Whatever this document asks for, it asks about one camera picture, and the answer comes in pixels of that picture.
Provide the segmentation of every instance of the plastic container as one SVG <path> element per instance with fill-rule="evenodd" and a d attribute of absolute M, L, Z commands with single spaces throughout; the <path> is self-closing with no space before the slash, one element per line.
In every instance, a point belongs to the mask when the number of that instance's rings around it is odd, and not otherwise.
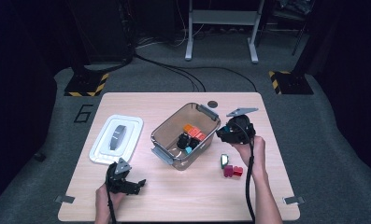
<path fill-rule="evenodd" d="M 126 132 L 121 144 L 115 150 L 112 150 L 110 148 L 110 141 L 119 125 L 126 127 Z M 90 150 L 89 158 L 94 162 L 108 165 L 114 161 L 118 161 L 119 158 L 129 161 L 136 148 L 136 143 L 141 135 L 143 125 L 144 121 L 141 118 L 124 115 L 110 116 L 98 134 Z"/>
<path fill-rule="evenodd" d="M 192 151 L 178 147 L 178 138 L 186 125 L 197 127 L 205 138 Z M 188 103 L 156 128 L 150 140 L 156 156 L 177 170 L 186 170 L 211 144 L 215 131 L 221 125 L 219 116 L 208 107 Z"/>

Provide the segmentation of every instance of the orange object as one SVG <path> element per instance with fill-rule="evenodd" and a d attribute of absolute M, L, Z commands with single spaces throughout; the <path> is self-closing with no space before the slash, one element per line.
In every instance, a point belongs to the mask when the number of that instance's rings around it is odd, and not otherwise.
<path fill-rule="evenodd" d="M 191 128 L 193 128 L 191 124 L 185 124 L 185 126 L 183 127 L 183 130 L 185 133 L 187 133 Z"/>

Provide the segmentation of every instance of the metal stand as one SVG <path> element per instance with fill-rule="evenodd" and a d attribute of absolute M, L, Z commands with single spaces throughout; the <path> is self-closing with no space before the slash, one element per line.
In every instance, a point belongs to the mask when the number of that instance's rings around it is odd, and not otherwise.
<path fill-rule="evenodd" d="M 193 24 L 232 24 L 232 25 L 252 25 L 252 35 L 249 37 L 248 44 L 250 57 L 253 63 L 258 63 L 257 51 L 255 49 L 255 36 L 264 7 L 264 0 L 261 0 L 258 11 L 229 11 L 229 10 L 193 10 L 193 0 L 189 0 L 189 32 L 188 45 L 185 53 L 185 60 L 192 59 L 193 52 Z"/>

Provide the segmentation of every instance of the bin handle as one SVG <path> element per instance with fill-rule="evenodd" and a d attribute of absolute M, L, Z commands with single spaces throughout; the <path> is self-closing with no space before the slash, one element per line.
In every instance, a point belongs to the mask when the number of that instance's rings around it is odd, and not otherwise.
<path fill-rule="evenodd" d="M 162 161 L 165 163 L 172 165 L 174 163 L 174 160 L 172 158 L 169 158 L 164 152 L 161 151 L 159 147 L 155 147 L 152 149 L 152 152 L 159 157 Z"/>
<path fill-rule="evenodd" d="M 212 120 L 216 121 L 218 118 L 218 114 L 216 114 L 214 111 L 210 110 L 208 107 L 205 105 L 197 105 L 196 109 L 207 116 L 209 116 Z"/>

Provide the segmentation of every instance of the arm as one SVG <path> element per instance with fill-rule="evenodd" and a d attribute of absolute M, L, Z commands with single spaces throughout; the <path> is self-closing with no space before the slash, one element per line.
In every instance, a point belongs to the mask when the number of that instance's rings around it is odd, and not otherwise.
<path fill-rule="evenodd" d="M 232 144 L 240 153 L 241 159 L 246 165 L 250 160 L 250 145 Z M 282 223 L 281 215 L 273 198 L 269 185 L 269 179 L 265 167 L 265 141 L 260 136 L 254 137 L 254 164 L 252 166 L 252 178 L 255 184 L 255 223 L 275 224 Z"/>
<path fill-rule="evenodd" d="M 114 211 L 118 211 L 119 204 L 124 198 L 124 193 L 109 193 L 113 203 Z M 95 191 L 95 222 L 94 224 L 108 224 L 110 221 L 110 212 L 108 207 L 107 186 L 103 184 Z"/>

